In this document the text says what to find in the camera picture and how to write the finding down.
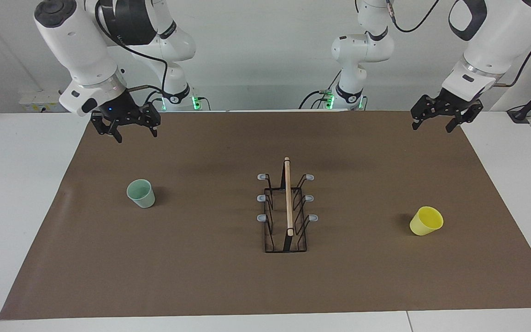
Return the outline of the white power strip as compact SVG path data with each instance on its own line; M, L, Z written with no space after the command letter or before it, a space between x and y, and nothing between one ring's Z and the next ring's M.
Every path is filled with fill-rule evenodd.
M24 112L36 113L67 113L67 109L59 103L60 90L43 90L35 93L25 93L18 104Z

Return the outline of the brown table mat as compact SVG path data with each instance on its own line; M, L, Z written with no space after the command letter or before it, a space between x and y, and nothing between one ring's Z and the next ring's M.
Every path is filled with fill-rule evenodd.
M531 308L531 248L460 128L407 112L171 113L89 126L1 320ZM308 251L266 254L268 173L303 191ZM156 202L126 194L147 179ZM424 206L444 225L417 236Z

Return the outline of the yellow plastic cup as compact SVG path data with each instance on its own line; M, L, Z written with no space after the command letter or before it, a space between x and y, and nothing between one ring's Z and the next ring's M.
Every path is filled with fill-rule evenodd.
M409 223L409 228L417 236L425 236L439 230L444 225L444 218L436 208L421 207Z

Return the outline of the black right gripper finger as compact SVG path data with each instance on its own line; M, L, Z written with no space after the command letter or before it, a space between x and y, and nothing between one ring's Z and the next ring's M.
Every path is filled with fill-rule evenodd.
M154 138L158 136L157 127L161 124L161 116L152 104L144 104L139 107L139 125L148 128Z
M122 135L118 131L118 127L120 126L120 123L118 120L113 120L110 122L110 124L105 124L104 122L105 118L102 115L92 115L91 116L91 123L95 127L95 130L97 130L98 134L100 135L110 135L118 143L122 143L123 138Z

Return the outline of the light green plastic cup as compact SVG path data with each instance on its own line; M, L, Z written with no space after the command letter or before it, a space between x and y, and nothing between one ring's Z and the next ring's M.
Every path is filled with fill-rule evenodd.
M155 202L155 194L147 179L135 179L126 189L127 197L140 208L150 208Z

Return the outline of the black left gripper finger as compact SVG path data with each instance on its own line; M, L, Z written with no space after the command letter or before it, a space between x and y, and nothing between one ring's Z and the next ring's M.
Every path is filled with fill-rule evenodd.
M413 118L412 128L417 130L422 122L438 116L435 108L436 101L428 95L422 95L417 103L411 108L410 114Z
M462 107L453 107L453 118L446 125L445 130L448 133L451 133L457 126L461 124L473 122L483 109L484 105L482 104L481 100L475 101L464 110Z

